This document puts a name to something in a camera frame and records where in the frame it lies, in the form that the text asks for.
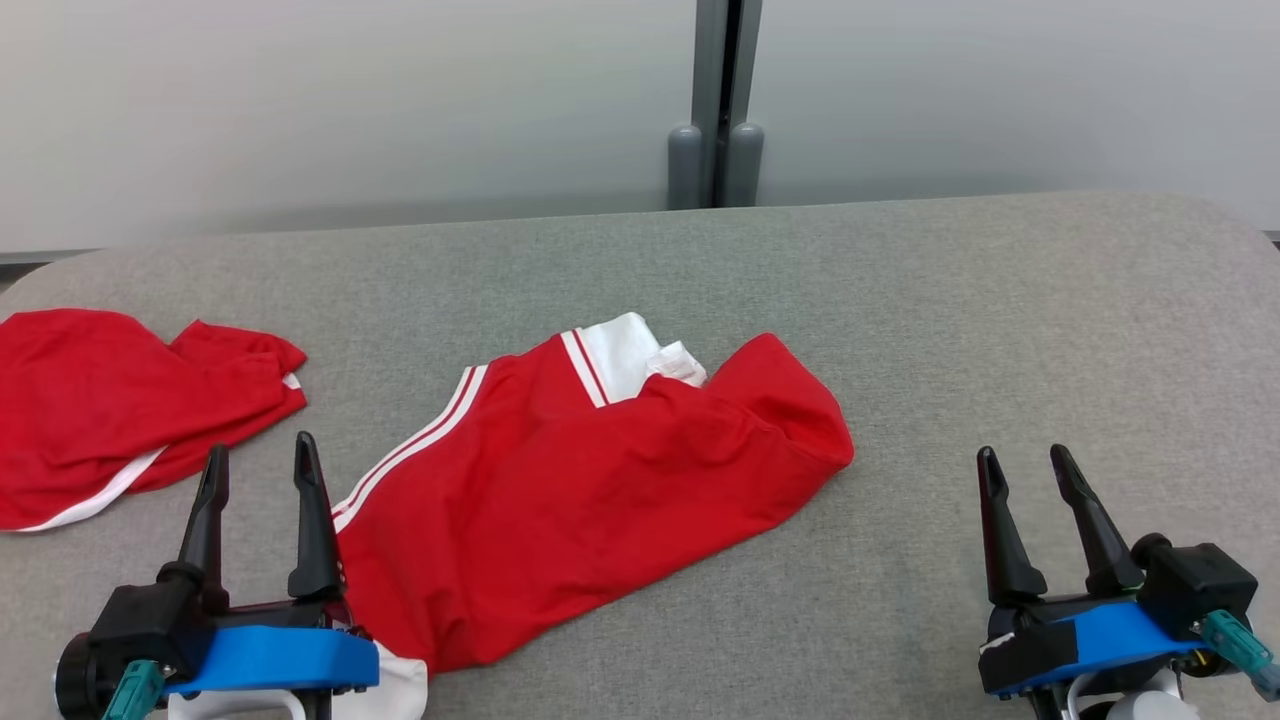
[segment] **white trim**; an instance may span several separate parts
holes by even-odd
[[[480,391],[480,386],[484,382],[484,374],[486,369],[488,369],[486,365],[479,365],[471,370],[470,380],[466,377],[463,378],[462,386],[466,387],[466,391],[462,393],[462,400],[457,404],[457,407],[453,409],[452,415],[449,415],[448,420],[445,420],[443,425],[429,432],[426,436],[413,438],[415,442],[412,442],[412,445],[401,448],[403,450],[403,452],[396,455],[396,451],[392,451],[393,457],[390,459],[390,461],[384,460],[381,464],[379,464],[376,466],[376,470],[371,475],[369,475],[369,482],[365,483],[364,487],[361,487],[360,484],[356,486],[355,497],[347,498],[347,501],[344,501],[346,506],[340,510],[334,511],[334,519],[333,519],[334,532],[340,533],[343,528],[351,524],[351,520],[356,516],[356,512],[360,512],[360,509],[365,505],[365,501],[369,500],[369,495],[374,492],[374,488],[378,487],[378,483],[380,483],[383,478],[387,477],[388,473],[394,470],[397,465],[403,462],[410,456],[435,445],[440,438],[449,434],[449,430],[456,428],[460,421],[462,421],[462,418],[466,416],[467,410],[471,409],[471,404],[475,401],[476,395]]]
[[[564,351],[568,352],[568,361],[573,364],[573,369],[577,370],[577,379],[582,382],[582,389],[586,391],[586,396],[591,398],[591,405],[596,407],[604,407],[607,404],[604,396],[600,395],[600,386],[595,382],[595,375],[591,374],[591,366],[588,365],[586,357],[582,356],[582,350],[577,346],[577,337],[573,334],[575,331],[567,331],[561,333],[561,341],[564,343]]]
[[[403,452],[406,447],[413,445],[415,442],[421,439],[422,436],[434,430],[436,425],[443,423],[444,419],[449,416],[449,413],[453,413],[453,407],[457,406],[458,400],[462,397],[462,389],[467,387],[467,380],[471,378],[472,370],[474,368],[465,368],[462,370],[462,378],[458,379],[458,387],[453,388],[453,396],[449,397],[449,401],[444,404],[444,410],[442,410],[440,414],[436,415],[430,423],[422,425],[422,429],[408,436],[408,438],[406,438],[404,442],[393,447],[390,452],[384,455],[381,460],[379,460],[372,468],[370,468],[369,471],[360,478],[360,482],[357,482],[356,486],[351,488],[351,495],[344,497],[342,501],[334,505],[333,509],[329,510],[332,515],[337,515],[338,512],[346,512],[347,507],[349,507],[351,503],[356,502],[356,495],[360,492],[360,488],[369,482],[370,475],[381,469],[381,466],[385,465],[387,462],[390,462],[392,459]]]
[[[154,450],[146,455],[142,455],[141,457],[134,457],[133,460],[129,461],[128,465],[120,468],[120,471],[111,478],[111,482],[106,483],[106,486],[102,489],[97,491],[97,495],[95,495],[93,497],[77,502],[76,505],[72,505],[67,510],[63,510],[58,515],[54,515],[52,518],[38,525],[31,528],[19,528],[17,532],[35,533],[38,530],[47,530],[50,528],[56,528],[59,525],[68,525],[70,523],[78,523],[86,518],[92,518],[93,515],[97,515],[99,512],[102,511],[104,507],[110,505],[111,501],[124,495],[124,491],[129,489],[129,486],[137,482],[137,479],[142,477],[142,473],[145,473],[147,468],[150,468],[151,464],[156,461],[156,457],[160,457],[160,454],[164,451],[165,448],[161,447],[160,450]]]
[[[662,348],[644,318],[636,313],[580,328],[577,337],[608,402],[640,395],[648,377],[645,361]]]

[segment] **gray cushioned table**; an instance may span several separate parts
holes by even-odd
[[[0,296],[284,336],[311,405],[237,448],[224,574],[283,597],[292,436],[343,497],[443,406],[462,366],[636,310],[714,368],[773,331],[835,392],[858,459],[794,520],[431,685],[436,719],[1030,717],[982,694],[974,452],[991,443],[1053,592],[1084,560],[1048,447],[1126,539],[1213,541],[1262,580],[1280,644],[1280,252],[1215,206],[1060,193],[228,237],[56,263]],[[120,583],[177,551],[193,483],[0,537],[0,706],[49,676]],[[1239,676],[1204,717],[1271,717]]]

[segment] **white stripe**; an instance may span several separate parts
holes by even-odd
[[[447,423],[444,423],[443,425],[429,433],[426,437],[419,439],[413,445],[404,448],[404,452],[402,452],[394,460],[383,466],[381,470],[374,473],[374,475],[369,479],[369,484],[366,484],[364,488],[358,491],[355,502],[348,506],[347,511],[342,512],[340,515],[333,519],[334,532],[340,533],[343,528],[351,524],[351,520],[356,516],[356,512],[360,512],[360,509],[365,505],[365,501],[369,500],[369,495],[374,492],[374,488],[378,487],[378,483],[380,483],[383,478],[387,477],[388,473],[394,470],[397,465],[403,462],[406,459],[416,455],[417,452],[435,445],[436,441],[449,434],[449,430],[457,427],[457,424],[462,420],[462,418],[466,416],[467,410],[471,409],[471,402],[476,398],[476,393],[480,391],[480,386],[484,382],[485,370],[486,366],[480,365],[471,374],[471,382],[467,383],[467,391],[462,395],[462,402],[458,404],[457,411],[453,413],[453,416],[449,418]]]
[[[430,423],[422,425],[422,429],[404,438],[404,442],[397,445],[390,452],[384,455],[381,460],[375,462],[374,466],[370,468],[369,471],[360,478],[360,482],[356,483],[356,487],[351,488],[351,495],[348,495],[346,498],[343,498],[340,502],[333,506],[330,514],[344,512],[347,507],[351,507],[351,503],[356,502],[356,493],[360,492],[361,486],[364,486],[369,480],[369,475],[372,475],[374,471],[376,471],[380,466],[383,466],[384,462],[399,455],[401,451],[403,451],[406,447],[413,445],[413,442],[417,441],[422,436],[422,433],[438,425],[440,420],[444,420],[444,418],[451,411],[453,411],[453,407],[458,404],[458,398],[462,397],[462,388],[467,386],[467,378],[471,377],[471,370],[472,370],[471,368],[466,368],[462,370],[462,379],[458,380],[458,387],[453,389],[453,397],[451,397],[449,401],[444,404],[444,410],[442,410],[440,414],[436,415],[435,419],[433,419]]]
[[[160,454],[164,452],[164,450],[165,448],[161,447],[160,450],[154,450],[141,457],[134,457],[128,465],[120,468],[120,471],[111,478],[111,482],[106,483],[106,487],[97,491],[97,495],[93,497],[72,505],[40,525],[20,528],[18,532],[35,533],[37,530],[47,530],[49,528],[78,523],[79,520],[97,515],[104,507],[110,505],[113,500],[124,495],[124,491],[129,489],[129,486],[142,477],[142,473],[145,473],[147,468],[156,461],[156,457],[160,457]]]
[[[577,338],[573,337],[573,331],[561,333],[561,340],[564,342],[564,351],[568,352],[568,360],[573,364],[573,369],[577,370],[577,379],[582,382],[582,389],[586,391],[586,396],[591,398],[591,404],[596,407],[604,407],[604,396],[600,395],[600,388],[595,384],[595,378],[591,377],[591,366],[586,364],[586,357],[582,357],[582,351],[577,347]]]

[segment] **blue plastic bracket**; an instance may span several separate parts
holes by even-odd
[[[218,630],[200,675],[188,683],[165,685],[164,692],[302,691],[376,684],[378,648],[365,638],[324,628],[244,625]]]

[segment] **gray table surface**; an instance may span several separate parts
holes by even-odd
[[[92,306],[164,337],[195,318],[284,336],[311,405],[232,455],[225,583],[283,597],[292,434],[342,497],[435,415],[463,365],[645,315],[714,370],[773,331],[822,378],[858,459],[794,520],[438,678],[428,716],[1030,717],[983,696],[988,611],[974,452],[993,445],[1033,560],[1083,587],[1051,443],[1132,542],[1213,541],[1262,582],[1280,644],[1280,252],[1215,206],[1059,193],[305,232],[127,247],[0,296]],[[54,716],[49,671],[113,587],[177,551],[193,483],[0,537],[0,715]],[[1210,717],[1271,717],[1236,676]]]

